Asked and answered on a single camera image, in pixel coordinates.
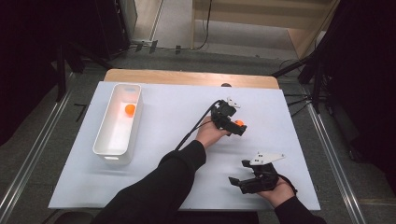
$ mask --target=white plastic container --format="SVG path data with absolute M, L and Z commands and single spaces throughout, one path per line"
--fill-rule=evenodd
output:
M 125 111 L 127 105 L 134 105 L 134 113 L 131 110 L 128 113 Z M 93 152 L 107 163 L 130 163 L 142 110 L 143 99 L 139 85 L 114 86 Z

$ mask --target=white tabletop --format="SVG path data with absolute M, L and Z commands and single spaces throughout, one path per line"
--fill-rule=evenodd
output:
M 104 207 L 119 190 L 155 169 L 215 101 L 230 96 L 241 105 L 232 119 L 244 121 L 247 130 L 242 136 L 223 137 L 208 150 L 206 164 L 197 171 L 180 209 L 271 209 L 263 198 L 242 194 L 228 180 L 228 176 L 252 178 L 252 170 L 244 168 L 241 160 L 251 160 L 259 151 L 285 154 L 286 159 L 274 162 L 276 170 L 290 179 L 308 209 L 320 209 L 281 90 L 139 83 L 144 108 L 132 161 L 109 165 L 92 152 L 92 146 L 115 84 L 99 83 L 49 208 Z

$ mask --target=person's right arm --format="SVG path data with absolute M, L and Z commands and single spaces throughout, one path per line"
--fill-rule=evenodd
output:
M 275 208 L 280 224 L 326 224 L 322 217 L 314 216 L 297 199 L 291 186 L 281 177 L 273 190 L 258 192 Z

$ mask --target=orange ball held by gripper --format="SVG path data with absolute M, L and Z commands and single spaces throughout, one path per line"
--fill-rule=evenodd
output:
M 134 115 L 134 105 L 127 105 L 125 106 L 125 113 L 128 115 L 128 117 L 132 117 Z
M 235 121 L 235 124 L 238 125 L 238 126 L 243 126 L 244 125 L 244 121 L 238 119 L 238 120 Z

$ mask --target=person's arm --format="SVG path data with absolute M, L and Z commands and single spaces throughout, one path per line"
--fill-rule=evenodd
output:
M 228 133 L 208 121 L 194 141 L 166 154 L 154 171 L 121 190 L 93 223 L 166 223 L 172 218 L 190 193 L 196 170 L 205 164 L 205 149 Z
M 280 224 L 326 224 L 322 217 L 314 216 L 295 196 L 290 185 L 281 177 L 273 190 L 258 192 L 275 208 Z

